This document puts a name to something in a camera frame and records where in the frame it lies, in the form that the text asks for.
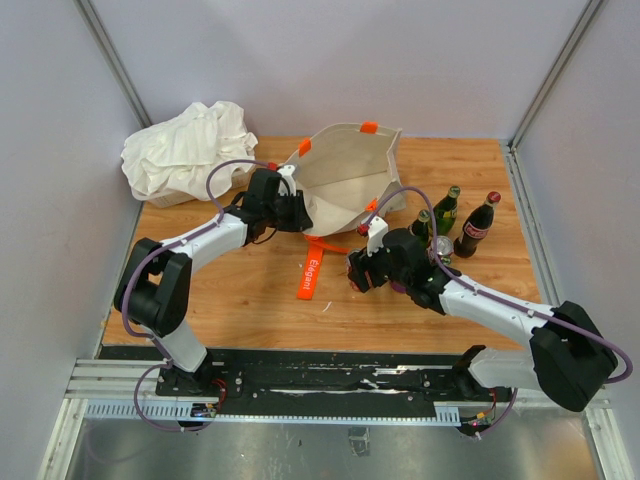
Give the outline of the green bottle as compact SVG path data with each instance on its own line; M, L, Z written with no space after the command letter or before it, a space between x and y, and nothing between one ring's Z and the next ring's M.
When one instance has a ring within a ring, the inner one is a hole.
M459 186L451 186L447 195L434 207L436 229L439 235L447 235L457 219L458 197L461 193Z
M356 292L362 293L363 290L361 288L361 282L359 280L359 273L357 270L354 269L354 264L352 262L354 258L358 257L359 253L360 251L358 249L352 249L346 255L346 268L347 268L347 278L349 280L349 284L351 288Z
M416 219L409 227L411 233L419 239L424 249L427 249L429 246L432 233L431 227L430 212L427 209L420 210Z

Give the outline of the red cola can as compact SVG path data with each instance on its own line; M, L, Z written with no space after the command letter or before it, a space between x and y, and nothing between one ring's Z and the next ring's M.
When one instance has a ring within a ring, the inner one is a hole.
M439 258L444 265L451 264L451 255L454 253L454 244L447 236L439 235L436 243L431 242L427 249L427 255L432 265L436 264L436 258Z

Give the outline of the green bottle front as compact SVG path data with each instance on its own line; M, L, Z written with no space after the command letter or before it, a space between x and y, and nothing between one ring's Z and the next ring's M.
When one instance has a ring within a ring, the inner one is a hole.
M447 195L434 207L436 229L439 235L447 235L457 219L458 197L461 193L459 186L451 186Z

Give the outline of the beige canvas tote bag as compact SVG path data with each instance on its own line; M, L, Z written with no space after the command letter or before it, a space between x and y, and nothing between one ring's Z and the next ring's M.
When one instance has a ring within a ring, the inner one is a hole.
M313 222L303 231L309 249L299 299L313 297L327 250L347 252L328 244L328 236L357 229L373 211L383 217L406 207L396 165L401 134L375 122L334 124L302 141L287 160Z

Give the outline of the dark cola glass bottle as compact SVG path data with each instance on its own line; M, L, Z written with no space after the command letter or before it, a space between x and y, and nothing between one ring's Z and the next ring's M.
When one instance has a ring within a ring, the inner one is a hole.
M454 253L458 257L469 258L475 254L478 245L486 238L493 224L495 208L500 201L499 192L489 192L484 203L465 220L460 236L454 241Z

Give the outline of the purple soda can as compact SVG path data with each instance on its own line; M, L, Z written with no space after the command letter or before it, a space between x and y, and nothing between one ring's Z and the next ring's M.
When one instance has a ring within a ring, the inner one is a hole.
M392 282L391 283L391 288L397 293L401 293L401 294L405 294L406 293L406 287L401 285L400 283Z

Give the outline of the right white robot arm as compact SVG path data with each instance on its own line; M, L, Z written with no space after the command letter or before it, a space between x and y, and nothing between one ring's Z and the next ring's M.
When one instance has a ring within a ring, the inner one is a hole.
M494 387L538 390L580 412L618 366L612 345L581 306L536 304L487 288L442 265L406 229L349 253L347 271L360 292L395 283L421 308L471 320L522 346L520 352L470 348L452 377L463 399Z

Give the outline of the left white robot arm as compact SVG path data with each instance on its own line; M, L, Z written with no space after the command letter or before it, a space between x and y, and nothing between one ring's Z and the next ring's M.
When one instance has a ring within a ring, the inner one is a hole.
M161 242L149 238L133 247L114 297L114 308L132 336L150 338L190 394L207 393L214 371L207 350L186 321L192 275L218 257L255 242L267 229L301 233L313 222L294 165L256 169L247 190L219 209L212 220Z

